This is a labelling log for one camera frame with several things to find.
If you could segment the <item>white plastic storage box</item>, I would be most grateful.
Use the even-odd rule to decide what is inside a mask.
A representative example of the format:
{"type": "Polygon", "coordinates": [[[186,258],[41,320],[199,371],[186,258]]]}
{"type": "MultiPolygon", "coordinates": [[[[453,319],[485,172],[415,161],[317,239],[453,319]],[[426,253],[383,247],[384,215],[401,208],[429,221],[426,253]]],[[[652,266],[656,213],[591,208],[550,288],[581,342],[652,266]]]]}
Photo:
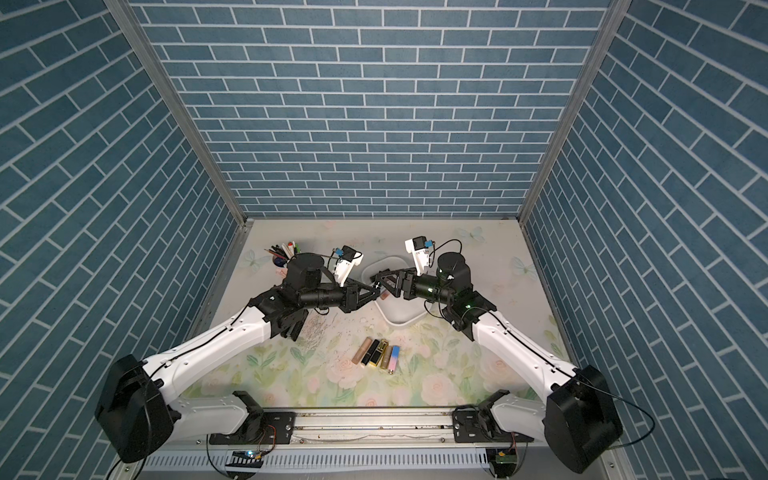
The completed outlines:
{"type": "MultiPolygon", "coordinates": [[[[364,282],[371,284],[376,273],[383,270],[399,270],[408,268],[407,262],[398,256],[388,256],[367,266],[362,272],[364,282]]],[[[426,315],[426,310],[421,301],[404,300],[395,298],[385,288],[375,301],[375,305],[384,317],[384,320],[394,327],[405,327],[426,315]]]]}

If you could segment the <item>brown beige lipstick tube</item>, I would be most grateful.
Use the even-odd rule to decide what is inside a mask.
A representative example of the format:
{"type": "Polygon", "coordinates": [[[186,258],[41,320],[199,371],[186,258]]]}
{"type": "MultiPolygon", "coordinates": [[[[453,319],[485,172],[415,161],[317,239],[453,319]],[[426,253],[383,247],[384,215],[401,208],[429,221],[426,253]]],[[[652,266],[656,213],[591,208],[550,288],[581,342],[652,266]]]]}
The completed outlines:
{"type": "Polygon", "coordinates": [[[372,343],[373,343],[373,339],[371,337],[366,337],[363,340],[363,342],[361,343],[361,345],[359,346],[359,348],[357,349],[357,351],[352,357],[353,364],[357,365],[362,361],[364,355],[368,352],[372,343]]]}

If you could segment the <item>black gold lipstick tube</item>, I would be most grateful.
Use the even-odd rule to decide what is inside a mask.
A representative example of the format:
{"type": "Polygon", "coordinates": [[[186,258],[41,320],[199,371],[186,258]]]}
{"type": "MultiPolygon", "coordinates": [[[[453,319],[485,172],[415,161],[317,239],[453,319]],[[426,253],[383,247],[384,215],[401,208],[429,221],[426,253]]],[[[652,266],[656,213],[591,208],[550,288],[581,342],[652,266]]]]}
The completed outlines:
{"type": "Polygon", "coordinates": [[[367,365],[377,366],[380,363],[381,358],[383,357],[383,354],[388,346],[388,342],[384,339],[375,340],[371,345],[372,350],[371,355],[367,360],[367,365]]]}

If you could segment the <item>blue pink lipstick tube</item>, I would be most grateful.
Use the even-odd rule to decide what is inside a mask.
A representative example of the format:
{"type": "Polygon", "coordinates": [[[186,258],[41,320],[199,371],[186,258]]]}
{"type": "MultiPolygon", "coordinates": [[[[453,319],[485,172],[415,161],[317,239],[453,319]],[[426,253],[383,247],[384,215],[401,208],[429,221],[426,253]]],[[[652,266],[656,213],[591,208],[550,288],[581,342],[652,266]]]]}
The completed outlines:
{"type": "Polygon", "coordinates": [[[391,354],[389,358],[389,362],[387,365],[387,372],[390,375],[393,375],[397,370],[398,360],[399,360],[399,353],[400,353],[400,347],[399,346],[393,346],[391,349],[391,354]]]}

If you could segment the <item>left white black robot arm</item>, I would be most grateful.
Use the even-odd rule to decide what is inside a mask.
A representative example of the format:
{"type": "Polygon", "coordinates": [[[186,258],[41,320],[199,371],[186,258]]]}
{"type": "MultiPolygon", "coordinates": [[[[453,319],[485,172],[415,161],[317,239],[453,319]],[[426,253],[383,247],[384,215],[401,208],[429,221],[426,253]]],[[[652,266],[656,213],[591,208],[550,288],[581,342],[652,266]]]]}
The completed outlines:
{"type": "Polygon", "coordinates": [[[164,352],[139,360],[126,355],[108,371],[95,418],[125,463],[147,458],[168,441],[212,435],[235,443],[258,441],[262,407],[244,391],[207,406],[184,406],[181,394],[210,371],[276,336],[298,338],[313,309],[354,312],[377,299],[378,281],[350,278],[355,260],[331,272],[322,256],[300,253],[282,282],[250,299],[222,324],[164,352]]]}

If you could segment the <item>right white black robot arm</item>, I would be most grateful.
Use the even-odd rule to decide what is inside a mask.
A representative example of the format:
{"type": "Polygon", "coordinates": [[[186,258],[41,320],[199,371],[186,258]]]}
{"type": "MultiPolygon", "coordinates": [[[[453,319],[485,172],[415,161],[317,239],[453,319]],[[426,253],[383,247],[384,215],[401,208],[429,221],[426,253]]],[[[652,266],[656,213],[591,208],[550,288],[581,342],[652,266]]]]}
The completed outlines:
{"type": "Polygon", "coordinates": [[[415,266],[379,271],[370,279],[395,297],[441,304],[444,319],[455,330],[511,367],[542,404],[520,406],[503,394],[490,408],[493,422],[503,431],[545,441],[565,467],[584,472],[623,433],[604,375],[593,366],[578,368],[559,359],[514,327],[474,288],[462,254],[440,255],[434,275],[426,273],[426,259],[418,254],[415,266]]]}

